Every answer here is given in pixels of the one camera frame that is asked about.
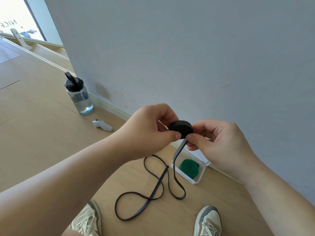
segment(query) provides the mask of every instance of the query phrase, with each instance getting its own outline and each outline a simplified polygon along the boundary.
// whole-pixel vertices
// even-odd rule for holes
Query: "tangled black strap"
[[[175,179],[176,183],[183,189],[184,195],[183,195],[182,197],[177,197],[176,195],[174,195],[174,194],[172,193],[172,191],[171,191],[171,189],[170,189],[170,186],[169,186],[169,173],[168,173],[168,167],[169,167],[169,166],[165,163],[165,161],[163,161],[163,160],[162,160],[160,157],[158,157],[157,155],[152,155],[152,156],[158,158],[158,159],[159,159],[161,162],[163,162],[163,164],[165,165],[165,170],[163,171],[162,175],[161,175],[160,177],[158,177],[158,176],[156,176],[155,174],[153,174],[153,172],[151,172],[151,171],[149,171],[149,170],[147,169],[147,167],[146,167],[146,159],[147,159],[147,157],[146,157],[146,158],[144,158],[144,161],[143,161],[144,168],[145,168],[151,175],[153,175],[155,178],[157,178],[157,179],[158,179],[158,182],[157,182],[157,184],[156,184],[154,190],[152,191],[152,193],[151,193],[151,195],[150,195],[149,197],[147,197],[147,196],[145,196],[145,195],[143,195],[143,194],[140,194],[140,193],[138,193],[138,192],[135,192],[135,191],[129,191],[129,192],[122,193],[122,194],[116,199],[116,202],[115,202],[115,214],[116,214],[117,218],[119,218],[120,220],[123,220],[123,221],[131,220],[131,219],[135,218],[137,215],[139,215],[139,214],[148,206],[148,204],[149,204],[152,200],[157,200],[157,199],[161,198],[162,195],[164,194],[164,185],[163,185],[162,179],[163,179],[163,177],[165,176],[166,173],[167,173],[167,176],[168,176],[168,189],[169,189],[170,193],[174,196],[174,198],[179,199],[179,200],[182,200],[182,199],[184,199],[184,198],[186,197],[186,191],[185,191],[184,187],[182,186],[182,184],[178,181],[178,179],[176,178],[176,175],[175,175],[175,160],[176,160],[176,158],[178,157],[178,155],[180,154],[181,150],[183,150],[184,146],[185,146],[185,144],[183,144],[183,143],[180,145],[180,147],[179,147],[178,150],[176,151],[176,153],[175,153],[175,155],[174,155],[174,158],[173,158],[173,159],[174,159],[174,161],[173,161],[173,165],[174,165],[174,167],[173,167],[174,179]],[[154,198],[154,195],[155,195],[155,193],[156,193],[158,187],[160,186],[160,184],[162,184],[162,188],[163,188],[162,194],[161,194],[159,197]],[[144,199],[147,199],[147,201],[144,203],[144,205],[143,205],[133,216],[131,216],[131,217],[129,217],[129,218],[126,218],[126,219],[123,219],[123,218],[121,218],[121,217],[118,215],[118,213],[117,213],[117,203],[118,203],[119,199],[120,199],[123,195],[125,195],[125,194],[136,194],[136,195],[139,195],[140,197],[142,197],[142,198],[144,198]]]

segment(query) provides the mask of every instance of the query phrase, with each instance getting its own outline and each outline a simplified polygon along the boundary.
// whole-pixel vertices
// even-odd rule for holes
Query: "fingernail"
[[[181,133],[180,132],[176,133],[176,139],[177,140],[181,139]]]
[[[189,142],[192,142],[194,140],[194,137],[191,134],[188,134],[186,136],[186,140],[189,141]]]

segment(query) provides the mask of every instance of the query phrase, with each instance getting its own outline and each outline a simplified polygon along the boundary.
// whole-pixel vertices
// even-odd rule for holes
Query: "foot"
[[[203,207],[196,218],[194,236],[221,236],[221,232],[221,218],[217,208]]]
[[[70,224],[71,229],[84,236],[101,236],[100,226],[100,209],[94,200],[90,200]]]

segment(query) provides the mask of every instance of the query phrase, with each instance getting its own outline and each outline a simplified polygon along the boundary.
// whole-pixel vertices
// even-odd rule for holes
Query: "window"
[[[45,40],[24,0],[0,2],[0,32],[12,34],[12,28],[24,37]]]

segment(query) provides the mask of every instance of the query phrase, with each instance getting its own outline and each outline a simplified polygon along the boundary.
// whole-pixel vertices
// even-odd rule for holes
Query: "black bottle cap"
[[[79,92],[84,87],[84,83],[82,79],[79,79],[77,77],[73,77],[69,71],[65,72],[65,75],[67,76],[67,80],[65,82],[65,87],[69,92]]]
[[[179,131],[181,133],[181,139],[184,139],[188,134],[193,133],[191,124],[181,120],[172,122],[168,129],[171,131]]]

